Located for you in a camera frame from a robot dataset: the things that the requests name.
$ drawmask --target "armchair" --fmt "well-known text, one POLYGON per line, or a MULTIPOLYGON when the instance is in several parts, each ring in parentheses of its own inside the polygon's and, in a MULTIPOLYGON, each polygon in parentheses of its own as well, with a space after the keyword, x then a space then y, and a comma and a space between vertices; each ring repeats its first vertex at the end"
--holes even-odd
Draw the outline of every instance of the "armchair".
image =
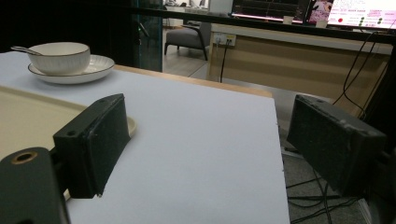
POLYGON ((207 60, 206 47, 210 44, 210 33, 212 24, 202 22, 199 27, 183 25, 183 29, 176 29, 166 33, 166 42, 164 46, 164 55, 169 45, 177 46, 177 49, 186 47, 190 49, 201 49, 204 51, 205 60, 207 60))

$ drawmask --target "white bowl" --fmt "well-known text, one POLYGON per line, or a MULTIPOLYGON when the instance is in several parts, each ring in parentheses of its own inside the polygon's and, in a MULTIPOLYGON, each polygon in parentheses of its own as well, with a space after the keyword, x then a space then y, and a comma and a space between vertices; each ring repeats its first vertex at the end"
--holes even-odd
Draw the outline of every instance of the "white bowl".
POLYGON ((81 74, 90 64, 90 47, 72 42, 36 45, 30 49, 43 55, 28 54, 40 72, 51 76, 81 74))
POLYGON ((113 70, 114 61, 105 56, 91 55, 91 62, 82 74, 70 76, 51 76, 38 71, 32 64, 29 64, 29 71, 38 79, 56 84, 79 84, 94 81, 107 76, 113 70))

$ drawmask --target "screen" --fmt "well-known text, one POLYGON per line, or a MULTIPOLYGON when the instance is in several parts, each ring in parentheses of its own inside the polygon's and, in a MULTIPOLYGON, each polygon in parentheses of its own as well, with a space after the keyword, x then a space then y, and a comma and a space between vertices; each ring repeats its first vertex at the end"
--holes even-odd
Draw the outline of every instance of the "screen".
POLYGON ((294 17, 293 22, 303 23, 309 0, 233 0, 234 17, 283 21, 284 16, 294 17))
POLYGON ((332 11, 332 2, 333 0, 310 0, 305 21, 315 24, 317 21, 326 21, 329 19, 330 12, 332 11))
POLYGON ((396 2, 391 0, 334 0, 330 25, 396 29, 396 2))

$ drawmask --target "spoon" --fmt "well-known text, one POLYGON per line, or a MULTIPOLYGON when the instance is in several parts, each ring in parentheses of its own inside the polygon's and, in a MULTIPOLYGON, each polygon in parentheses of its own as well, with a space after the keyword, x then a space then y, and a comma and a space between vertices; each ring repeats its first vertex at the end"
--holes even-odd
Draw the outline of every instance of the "spoon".
POLYGON ((16 51, 21 51, 21 52, 25 52, 25 53, 34 54, 34 55, 42 55, 39 52, 36 52, 34 50, 31 50, 31 49, 24 48, 24 47, 12 46, 11 48, 13 50, 16 50, 16 51))

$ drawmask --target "black cable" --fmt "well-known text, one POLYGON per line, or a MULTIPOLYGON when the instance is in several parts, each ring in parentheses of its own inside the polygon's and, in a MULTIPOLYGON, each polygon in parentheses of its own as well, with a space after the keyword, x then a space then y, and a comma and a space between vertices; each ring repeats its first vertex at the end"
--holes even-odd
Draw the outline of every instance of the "black cable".
POLYGON ((230 40, 230 39, 227 39, 226 44, 225 44, 223 63, 222 63, 222 66, 221 66, 220 82, 222 82, 222 73, 223 73, 223 70, 224 70, 225 55, 226 55, 226 53, 227 53, 227 48, 228 48, 228 46, 230 45, 230 43, 231 43, 231 40, 230 40))
MULTIPOLYGON (((349 199, 348 201, 346 201, 344 203, 339 203, 337 205, 329 206, 329 211, 333 211, 333 210, 335 210, 337 208, 340 208, 340 207, 350 206, 353 203, 357 202, 359 199, 360 198, 351 198, 351 199, 349 199)), ((308 219, 313 218, 313 217, 318 217, 318 216, 320 216, 322 214, 325 214, 326 213, 325 210, 326 210, 325 208, 319 209, 318 211, 316 211, 315 213, 313 213, 311 215, 308 215, 306 217, 299 217, 297 219, 294 219, 293 221, 290 222, 290 224, 295 224, 295 223, 299 223, 299 222, 308 220, 308 219)))
POLYGON ((373 48, 374 48, 376 42, 373 43, 373 45, 372 45, 372 47, 371 47, 369 53, 367 54, 367 56, 366 56, 366 58, 365 58, 363 64, 361 65, 361 68, 359 69, 358 73, 353 77, 353 79, 349 82, 348 85, 347 85, 347 81, 349 80, 349 77, 351 76, 353 67, 355 66, 356 61, 358 60, 359 56, 361 55, 362 49, 364 48, 365 44, 367 43, 367 41, 370 39, 370 37, 371 37, 372 35, 377 35, 377 34, 378 34, 378 32, 373 32, 373 33, 369 34, 369 36, 367 36, 367 38, 364 40, 363 44, 361 45, 361 48, 359 49, 358 53, 357 53, 356 56, 355 56, 355 60, 354 60, 353 64, 351 65, 351 67, 350 67, 350 69, 349 69, 349 72, 348 72, 348 74, 347 74, 347 76, 346 76, 346 80, 345 80, 345 82, 344 82, 344 87, 343 87, 343 92, 342 92, 341 95, 332 103, 333 105, 335 105, 335 104, 341 99, 341 97, 345 96, 345 97, 348 99, 348 101, 349 101, 350 103, 352 103, 353 105, 357 106, 357 107, 361 110, 361 112, 363 113, 363 116, 365 116, 365 111, 364 111, 364 109, 363 109, 361 106, 359 106, 358 104, 356 104, 354 101, 352 101, 352 100, 347 96, 347 90, 348 90, 349 87, 352 85, 352 83, 356 80, 356 78, 359 76, 359 74, 361 73, 361 70, 363 69, 364 65, 366 65, 369 56, 370 56, 371 53, 373 52, 373 48))
POLYGON ((297 186, 300 186, 300 185, 303 185, 303 184, 306 184, 306 183, 310 183, 310 182, 316 181, 316 180, 317 180, 317 179, 314 178, 314 179, 310 179, 310 180, 307 180, 307 181, 304 181, 304 182, 301 182, 301 183, 298 183, 298 184, 286 186, 286 189, 291 189, 291 188, 294 188, 294 187, 297 187, 297 186))
POLYGON ((326 184, 326 187, 324 187, 324 207, 326 208, 326 215, 327 215, 327 220, 329 224, 332 224, 332 216, 330 215, 330 210, 329 210, 329 205, 327 204, 327 189, 329 187, 329 184, 326 184))
MULTIPOLYGON (((318 178, 317 172, 315 170, 313 170, 313 172, 314 172, 315 177, 318 178)), ((317 182, 318 182, 318 185, 320 188, 320 192, 323 196, 323 204, 324 204, 324 208, 326 210, 327 220, 328 220, 329 224, 332 224, 332 217, 330 216, 329 206, 327 205, 327 199, 326 199, 327 198, 327 188, 329 187, 329 184, 326 184, 326 188, 325 188, 325 190, 323 190, 323 187, 321 186, 320 181, 317 180, 317 182)))
POLYGON ((323 202, 323 201, 319 201, 319 202, 317 202, 317 203, 313 203, 313 204, 309 204, 309 205, 301 205, 301 204, 297 204, 297 203, 294 203, 294 202, 288 200, 288 203, 290 203, 290 204, 292 204, 292 205, 294 205, 294 206, 296 206, 296 207, 301 207, 301 208, 311 208, 311 207, 315 207, 315 206, 320 205, 322 202, 323 202))
MULTIPOLYGON (((320 201, 323 199, 323 196, 289 196, 288 199, 290 200, 300 200, 300 201, 320 201)), ((332 199, 341 199, 339 195, 330 195, 327 196, 327 200, 332 199)))
POLYGON ((380 81, 380 80, 382 79, 382 77, 384 76, 385 71, 387 71, 388 66, 389 66, 389 60, 388 60, 387 64, 385 65, 384 69, 382 69, 381 75, 380 75, 379 78, 376 80, 376 83, 374 84, 372 90, 370 91, 370 94, 369 94, 369 96, 367 97, 366 103, 364 104, 363 107, 366 107, 367 104, 369 103, 369 99, 373 96, 373 94, 374 94, 374 92, 375 92, 375 89, 376 89, 376 87, 378 86, 379 81, 380 81))
MULTIPOLYGON (((358 74, 355 75, 355 77, 352 79, 351 82, 349 82, 348 86, 346 87, 347 81, 349 80, 350 74, 352 73, 352 69, 353 69, 353 67, 355 67, 356 61, 358 60, 359 56, 361 55, 361 51, 363 50, 363 48, 364 48, 364 46, 366 45, 367 41, 370 39, 370 37, 371 37, 373 34, 378 34, 378 32, 373 32, 373 33, 369 34, 369 36, 367 36, 367 38, 364 40, 363 44, 361 45, 361 48, 359 49, 358 53, 357 53, 356 56, 355 56, 355 60, 353 61, 352 65, 351 65, 351 67, 350 67, 350 69, 349 69, 349 72, 348 72, 348 74, 347 74, 347 76, 346 76, 346 80, 344 81, 343 93, 341 93, 341 95, 337 98, 337 100, 335 100, 335 102, 332 103, 333 105, 335 105, 335 104, 337 103, 337 101, 339 101, 339 100, 341 99, 341 97, 345 94, 345 91, 347 91, 347 89, 349 89, 349 87, 352 85, 353 81, 356 79, 356 77, 359 75, 361 69, 362 69, 363 66, 365 65, 365 63, 362 64, 361 69, 360 69, 360 71, 358 72, 358 74)), ((372 45, 372 48, 371 48, 371 50, 370 50, 370 53, 372 52, 372 50, 373 50, 373 48, 374 48, 374 45, 375 45, 375 42, 374 42, 374 44, 372 45)))
POLYGON ((388 28, 387 30, 387 35, 390 35, 390 31, 392 29, 392 26, 395 24, 396 20, 393 21, 392 25, 388 28))

